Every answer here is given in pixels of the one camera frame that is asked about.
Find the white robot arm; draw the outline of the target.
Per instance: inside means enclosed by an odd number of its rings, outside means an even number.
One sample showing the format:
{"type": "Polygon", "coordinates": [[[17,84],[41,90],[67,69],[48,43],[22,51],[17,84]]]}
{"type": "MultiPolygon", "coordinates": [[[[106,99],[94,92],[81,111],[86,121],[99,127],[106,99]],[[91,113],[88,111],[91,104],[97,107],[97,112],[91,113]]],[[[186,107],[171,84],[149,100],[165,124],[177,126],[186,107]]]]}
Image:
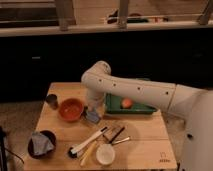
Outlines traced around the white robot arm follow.
{"type": "Polygon", "coordinates": [[[179,171],[213,171],[213,90],[174,83],[119,78],[105,61],[86,70],[81,82],[93,106],[106,93],[130,98],[186,120],[179,171]]]}

